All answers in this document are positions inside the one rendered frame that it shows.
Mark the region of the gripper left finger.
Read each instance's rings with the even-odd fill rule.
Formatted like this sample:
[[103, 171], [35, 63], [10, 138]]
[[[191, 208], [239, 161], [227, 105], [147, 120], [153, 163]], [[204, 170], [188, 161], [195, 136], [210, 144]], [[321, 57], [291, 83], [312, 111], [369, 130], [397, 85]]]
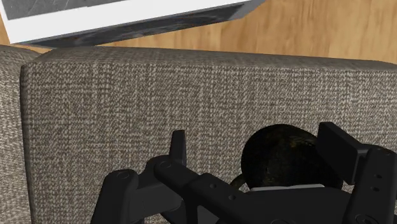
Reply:
[[151, 158], [142, 173], [110, 172], [90, 224], [147, 224], [160, 214], [168, 224], [248, 224], [247, 195], [212, 174], [186, 166], [183, 130], [172, 133], [169, 153]]

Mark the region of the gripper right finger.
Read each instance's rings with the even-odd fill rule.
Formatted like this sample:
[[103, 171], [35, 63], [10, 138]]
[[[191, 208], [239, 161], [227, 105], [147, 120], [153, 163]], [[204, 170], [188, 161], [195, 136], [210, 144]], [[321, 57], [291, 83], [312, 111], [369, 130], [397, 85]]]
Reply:
[[397, 153], [361, 143], [333, 122], [319, 124], [316, 150], [354, 187], [341, 224], [397, 224]]

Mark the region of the grey fabric sofa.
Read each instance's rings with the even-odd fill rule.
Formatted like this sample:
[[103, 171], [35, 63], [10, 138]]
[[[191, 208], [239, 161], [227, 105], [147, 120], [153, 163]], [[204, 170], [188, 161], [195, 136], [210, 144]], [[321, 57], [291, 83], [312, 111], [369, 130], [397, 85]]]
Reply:
[[397, 151], [397, 64], [255, 53], [0, 46], [0, 224], [89, 224], [105, 176], [186, 132], [187, 164], [231, 181], [245, 142], [333, 122]]

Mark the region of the black round object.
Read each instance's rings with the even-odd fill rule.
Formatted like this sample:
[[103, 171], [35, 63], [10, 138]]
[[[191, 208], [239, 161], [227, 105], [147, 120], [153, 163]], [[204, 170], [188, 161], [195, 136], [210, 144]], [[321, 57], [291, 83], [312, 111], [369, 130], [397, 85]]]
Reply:
[[317, 137], [289, 124], [256, 131], [245, 143], [240, 160], [242, 173], [230, 185], [239, 189], [316, 185], [342, 189], [344, 181], [316, 150]]

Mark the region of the white and dark table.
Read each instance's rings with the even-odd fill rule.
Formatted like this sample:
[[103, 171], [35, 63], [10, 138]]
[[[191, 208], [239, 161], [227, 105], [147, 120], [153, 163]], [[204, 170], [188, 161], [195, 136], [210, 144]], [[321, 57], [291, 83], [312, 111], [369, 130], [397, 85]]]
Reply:
[[0, 0], [12, 44], [95, 46], [237, 20], [266, 0]]

